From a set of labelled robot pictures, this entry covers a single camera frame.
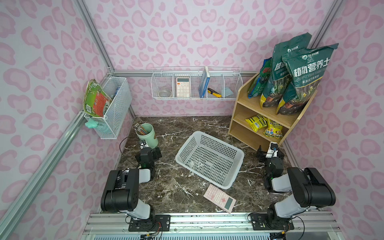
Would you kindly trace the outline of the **dark green soil bag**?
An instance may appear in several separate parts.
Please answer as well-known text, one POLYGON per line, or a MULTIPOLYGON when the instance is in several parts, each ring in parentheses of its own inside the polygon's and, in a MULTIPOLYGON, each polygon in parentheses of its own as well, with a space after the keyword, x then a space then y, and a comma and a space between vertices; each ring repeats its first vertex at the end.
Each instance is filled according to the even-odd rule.
POLYGON ((311 38, 312 35, 310 33, 305 33, 275 45, 271 63, 271 74, 260 98, 260 106, 262 108, 276 106, 292 80, 292 76, 288 72, 282 56, 292 51, 307 48, 311 38))
POLYGON ((304 109, 338 46, 336 43, 316 49, 300 49, 282 56, 292 80, 278 104, 277 114, 292 115, 304 109))

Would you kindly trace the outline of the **yellow floral fertilizer packet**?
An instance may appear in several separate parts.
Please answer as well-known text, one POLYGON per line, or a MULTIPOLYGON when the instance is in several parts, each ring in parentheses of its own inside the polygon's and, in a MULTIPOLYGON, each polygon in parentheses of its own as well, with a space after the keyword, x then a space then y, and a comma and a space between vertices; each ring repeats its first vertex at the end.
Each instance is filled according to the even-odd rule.
POLYGON ((283 126, 273 120, 267 119, 267 128, 264 131, 264 135, 271 138, 282 139, 283 126))

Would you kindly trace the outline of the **clear glass bowl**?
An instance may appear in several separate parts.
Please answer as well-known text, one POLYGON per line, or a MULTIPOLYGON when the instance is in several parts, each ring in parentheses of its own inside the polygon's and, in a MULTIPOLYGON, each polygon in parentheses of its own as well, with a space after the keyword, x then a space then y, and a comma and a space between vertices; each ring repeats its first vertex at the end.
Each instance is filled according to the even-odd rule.
POLYGON ((171 98, 173 96, 173 91, 169 89, 168 87, 161 87, 158 90, 158 97, 159 98, 171 98))

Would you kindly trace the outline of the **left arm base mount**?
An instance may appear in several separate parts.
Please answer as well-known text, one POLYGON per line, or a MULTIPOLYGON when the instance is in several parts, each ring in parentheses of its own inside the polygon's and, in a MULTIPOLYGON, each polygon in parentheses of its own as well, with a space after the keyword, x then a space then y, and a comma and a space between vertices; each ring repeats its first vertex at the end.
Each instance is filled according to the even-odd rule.
POLYGON ((171 215, 154 215, 146 220, 129 221, 129 232, 154 232, 160 228, 160 232, 168 232, 170 230, 171 215))

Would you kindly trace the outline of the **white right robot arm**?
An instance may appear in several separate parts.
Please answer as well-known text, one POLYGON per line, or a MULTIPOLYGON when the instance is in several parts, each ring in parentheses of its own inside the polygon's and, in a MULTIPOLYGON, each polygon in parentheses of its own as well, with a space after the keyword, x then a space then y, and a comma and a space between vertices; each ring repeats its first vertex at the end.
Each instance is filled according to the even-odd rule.
POLYGON ((336 194, 316 168, 287 168, 284 174, 284 154, 279 146, 271 142, 265 152, 259 146, 257 158, 265 164, 264 186, 270 193, 292 194, 286 199, 273 203, 265 218, 268 224, 288 222, 292 216, 307 209, 324 208, 336 203, 336 194))

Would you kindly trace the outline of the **bright green flower fertilizer bag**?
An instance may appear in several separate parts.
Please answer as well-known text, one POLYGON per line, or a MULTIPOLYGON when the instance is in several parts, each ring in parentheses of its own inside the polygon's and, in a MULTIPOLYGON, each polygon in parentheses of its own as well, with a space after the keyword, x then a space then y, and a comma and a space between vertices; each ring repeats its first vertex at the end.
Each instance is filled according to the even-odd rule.
POLYGON ((248 89, 248 98, 260 96, 266 87, 267 81, 271 75, 272 58, 265 59, 260 69, 259 76, 255 78, 248 89))

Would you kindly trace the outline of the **white orange calculator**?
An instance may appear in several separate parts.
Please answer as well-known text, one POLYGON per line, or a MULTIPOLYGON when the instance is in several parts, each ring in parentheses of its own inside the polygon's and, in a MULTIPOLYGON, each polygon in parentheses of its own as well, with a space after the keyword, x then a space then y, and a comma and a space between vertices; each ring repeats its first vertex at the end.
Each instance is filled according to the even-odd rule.
POLYGON ((177 98, 191 97, 191 83, 190 83, 189 77, 176 78, 176 97, 177 98))

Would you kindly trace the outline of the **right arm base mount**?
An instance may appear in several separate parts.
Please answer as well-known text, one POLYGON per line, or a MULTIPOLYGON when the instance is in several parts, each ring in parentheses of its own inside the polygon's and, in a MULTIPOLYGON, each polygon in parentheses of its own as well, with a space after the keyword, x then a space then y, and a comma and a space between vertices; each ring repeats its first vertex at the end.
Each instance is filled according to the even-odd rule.
POLYGON ((250 213, 247 220, 252 224, 254 231, 290 231, 295 229, 291 219, 280 218, 274 213, 250 213))

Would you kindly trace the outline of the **yellow utility knife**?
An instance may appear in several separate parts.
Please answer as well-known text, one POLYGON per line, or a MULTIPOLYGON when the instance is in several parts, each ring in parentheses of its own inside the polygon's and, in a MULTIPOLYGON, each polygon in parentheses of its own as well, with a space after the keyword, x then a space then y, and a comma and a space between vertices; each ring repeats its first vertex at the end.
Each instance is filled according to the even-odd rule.
POLYGON ((215 96, 216 98, 222 98, 222 95, 214 90, 212 90, 211 88, 207 88, 207 91, 209 94, 215 96))

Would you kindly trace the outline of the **green red seed packet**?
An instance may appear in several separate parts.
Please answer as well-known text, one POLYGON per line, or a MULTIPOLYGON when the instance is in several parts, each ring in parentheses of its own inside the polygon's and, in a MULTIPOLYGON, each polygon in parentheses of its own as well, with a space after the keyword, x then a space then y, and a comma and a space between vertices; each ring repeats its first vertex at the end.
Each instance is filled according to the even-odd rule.
POLYGON ((103 118, 112 101, 95 79, 88 82, 83 100, 83 109, 86 114, 103 118))

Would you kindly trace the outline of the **blue book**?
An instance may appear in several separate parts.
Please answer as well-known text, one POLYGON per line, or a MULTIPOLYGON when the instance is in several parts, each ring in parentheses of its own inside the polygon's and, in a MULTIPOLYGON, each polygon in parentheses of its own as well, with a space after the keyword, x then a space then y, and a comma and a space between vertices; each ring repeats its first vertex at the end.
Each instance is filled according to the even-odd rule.
POLYGON ((209 68, 207 66, 205 66, 203 73, 202 73, 201 82, 199 85, 199 97, 200 98, 205 97, 206 91, 208 89, 208 84, 209 84, 210 78, 211 78, 211 76, 210 76, 209 68))

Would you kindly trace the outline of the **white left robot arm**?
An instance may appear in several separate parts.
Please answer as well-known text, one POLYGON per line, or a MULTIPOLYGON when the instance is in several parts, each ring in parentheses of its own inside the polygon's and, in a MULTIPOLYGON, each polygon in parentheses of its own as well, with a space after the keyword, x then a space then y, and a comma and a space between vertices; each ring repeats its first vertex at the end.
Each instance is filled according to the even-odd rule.
POLYGON ((101 198, 104 212, 124 213, 134 220, 149 221, 155 213, 149 204, 139 199, 139 185, 155 178, 155 162, 162 157, 160 148, 142 147, 135 156, 139 168, 112 170, 101 198))

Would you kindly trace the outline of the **white plastic basket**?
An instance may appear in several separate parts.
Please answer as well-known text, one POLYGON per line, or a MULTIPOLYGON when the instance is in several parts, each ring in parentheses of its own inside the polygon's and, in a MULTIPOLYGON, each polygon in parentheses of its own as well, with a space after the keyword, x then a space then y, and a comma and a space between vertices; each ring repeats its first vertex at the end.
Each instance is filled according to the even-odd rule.
POLYGON ((227 190, 235 182, 244 157, 241 149, 196 131, 182 145, 175 160, 192 173, 227 190))

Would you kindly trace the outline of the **pink calculator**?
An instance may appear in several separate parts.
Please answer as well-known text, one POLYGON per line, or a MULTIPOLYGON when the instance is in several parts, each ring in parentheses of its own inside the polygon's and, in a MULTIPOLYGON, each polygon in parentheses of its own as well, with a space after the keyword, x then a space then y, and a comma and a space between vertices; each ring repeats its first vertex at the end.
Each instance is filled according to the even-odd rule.
POLYGON ((236 203, 234 198, 230 197, 228 194, 212 184, 210 184, 207 188, 204 198, 229 214, 232 213, 236 203))

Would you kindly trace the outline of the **white mesh wall basket left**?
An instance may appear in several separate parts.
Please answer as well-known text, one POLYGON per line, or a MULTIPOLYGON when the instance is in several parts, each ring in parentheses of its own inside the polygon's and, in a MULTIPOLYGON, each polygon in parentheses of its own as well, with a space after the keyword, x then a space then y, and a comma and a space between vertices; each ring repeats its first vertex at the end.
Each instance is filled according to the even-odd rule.
POLYGON ((123 77, 109 77, 101 87, 113 101, 103 118, 91 117, 84 112, 85 119, 87 121, 88 119, 94 119, 98 122, 98 126, 93 130, 101 139, 117 139, 133 100, 129 83, 123 77))

